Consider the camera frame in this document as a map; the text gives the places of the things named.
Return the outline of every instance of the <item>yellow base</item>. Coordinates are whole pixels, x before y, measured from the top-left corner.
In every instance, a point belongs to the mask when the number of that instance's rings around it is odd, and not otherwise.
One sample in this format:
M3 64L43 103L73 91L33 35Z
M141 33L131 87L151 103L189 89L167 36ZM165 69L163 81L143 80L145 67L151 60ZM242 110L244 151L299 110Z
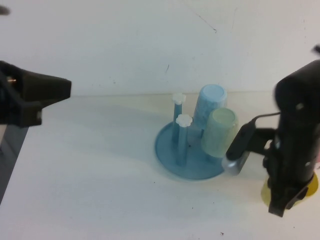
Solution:
M315 194L317 189L318 189L318 186L319 186L318 177L317 177L317 174L314 173L313 179L310 182L310 184L308 185L308 191L306 192L305 198L300 200L300 201L296 201L293 206L303 202L304 200L308 199L313 194ZM264 202L264 204L269 207L269 204L270 204L270 201L271 201L271 191L268 188L268 179L266 179L264 181L263 187L261 189L261 198L262 198L262 201Z

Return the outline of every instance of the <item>white wall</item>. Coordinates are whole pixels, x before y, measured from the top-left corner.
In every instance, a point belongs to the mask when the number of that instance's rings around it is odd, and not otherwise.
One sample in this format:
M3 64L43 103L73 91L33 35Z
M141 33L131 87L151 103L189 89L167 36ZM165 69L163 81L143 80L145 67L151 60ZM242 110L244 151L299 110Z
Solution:
M73 95L270 90L320 42L319 0L2 4L12 14L0 19L0 59L65 77Z

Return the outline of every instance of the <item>light green cup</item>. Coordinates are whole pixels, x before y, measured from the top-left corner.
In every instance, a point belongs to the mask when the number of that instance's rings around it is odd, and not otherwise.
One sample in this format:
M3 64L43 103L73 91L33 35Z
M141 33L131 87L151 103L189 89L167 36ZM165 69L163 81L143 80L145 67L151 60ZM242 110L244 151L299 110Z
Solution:
M237 135L237 115L228 108L213 110L201 139L203 151L215 158L223 158Z

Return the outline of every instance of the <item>blue cup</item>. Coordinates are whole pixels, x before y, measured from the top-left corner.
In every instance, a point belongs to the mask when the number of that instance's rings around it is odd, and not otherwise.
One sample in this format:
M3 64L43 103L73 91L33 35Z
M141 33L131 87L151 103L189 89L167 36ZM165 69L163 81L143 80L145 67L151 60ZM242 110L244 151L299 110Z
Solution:
M210 113L218 108L224 108L227 104L227 91L219 85L210 84L204 86L196 102L193 122L200 128L205 129Z

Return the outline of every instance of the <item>white tabletop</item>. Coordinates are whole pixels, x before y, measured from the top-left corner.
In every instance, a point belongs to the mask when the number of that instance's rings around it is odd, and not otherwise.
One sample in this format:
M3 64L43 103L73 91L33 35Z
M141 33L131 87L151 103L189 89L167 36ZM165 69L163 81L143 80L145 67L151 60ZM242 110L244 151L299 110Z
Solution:
M184 113L193 114L188 95ZM275 111L271 92L231 93L240 124ZM320 194L268 213L262 157L240 175L203 181L168 172L155 137L173 118L170 95L73 97L29 129L0 205L1 240L318 240ZM259 120L275 127L275 117Z

